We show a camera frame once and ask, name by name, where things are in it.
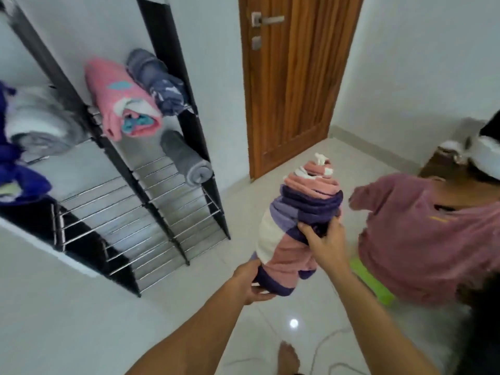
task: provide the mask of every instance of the door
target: door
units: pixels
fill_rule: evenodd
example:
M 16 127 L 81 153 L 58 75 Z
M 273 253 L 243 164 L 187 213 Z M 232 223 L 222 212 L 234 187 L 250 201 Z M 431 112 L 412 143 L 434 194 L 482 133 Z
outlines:
M 252 179 L 327 137 L 362 1 L 240 0 Z

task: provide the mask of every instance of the foot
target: foot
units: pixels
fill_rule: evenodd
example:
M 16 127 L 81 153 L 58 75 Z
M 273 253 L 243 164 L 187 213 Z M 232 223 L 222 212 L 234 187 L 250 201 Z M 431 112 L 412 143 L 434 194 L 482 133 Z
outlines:
M 278 375 L 295 375 L 300 366 L 301 361 L 298 360 L 293 346 L 285 341 L 281 342 L 278 352 Z

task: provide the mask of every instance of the mauve t-shirt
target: mauve t-shirt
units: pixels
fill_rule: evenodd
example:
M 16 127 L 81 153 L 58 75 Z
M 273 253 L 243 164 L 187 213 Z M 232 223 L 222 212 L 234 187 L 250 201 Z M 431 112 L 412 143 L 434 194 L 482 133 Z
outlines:
M 459 284 L 479 288 L 500 268 L 500 202 L 437 210 L 432 180 L 402 173 L 358 187 L 353 210 L 369 210 L 359 258 L 397 298 L 451 302 Z

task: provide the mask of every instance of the gray rolled towel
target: gray rolled towel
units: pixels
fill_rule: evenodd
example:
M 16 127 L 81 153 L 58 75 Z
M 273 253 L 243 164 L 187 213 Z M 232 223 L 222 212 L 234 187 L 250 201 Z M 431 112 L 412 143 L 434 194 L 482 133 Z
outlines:
M 214 171 L 209 161 L 204 160 L 189 147 L 183 136 L 175 130 L 166 130 L 159 142 L 161 149 L 177 167 L 180 174 L 184 175 L 186 184 L 200 185 L 209 180 Z

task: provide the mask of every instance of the green object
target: green object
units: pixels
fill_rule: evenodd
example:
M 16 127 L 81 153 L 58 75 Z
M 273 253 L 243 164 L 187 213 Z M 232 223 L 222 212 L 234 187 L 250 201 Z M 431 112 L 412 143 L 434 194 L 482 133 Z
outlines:
M 375 296 L 385 306 L 390 306 L 396 296 L 392 294 L 382 283 L 380 283 L 375 277 L 366 269 L 366 267 L 361 263 L 359 258 L 351 259 L 350 262 L 351 270 L 366 284 L 368 288 L 372 290 Z

